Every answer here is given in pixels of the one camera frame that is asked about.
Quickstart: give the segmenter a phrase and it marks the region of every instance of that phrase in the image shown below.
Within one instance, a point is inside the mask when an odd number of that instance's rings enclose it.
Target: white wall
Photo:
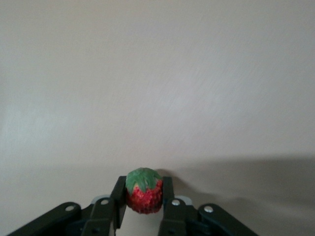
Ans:
[[[313,0],[2,0],[0,235],[139,166],[260,235],[314,235],[314,90]]]

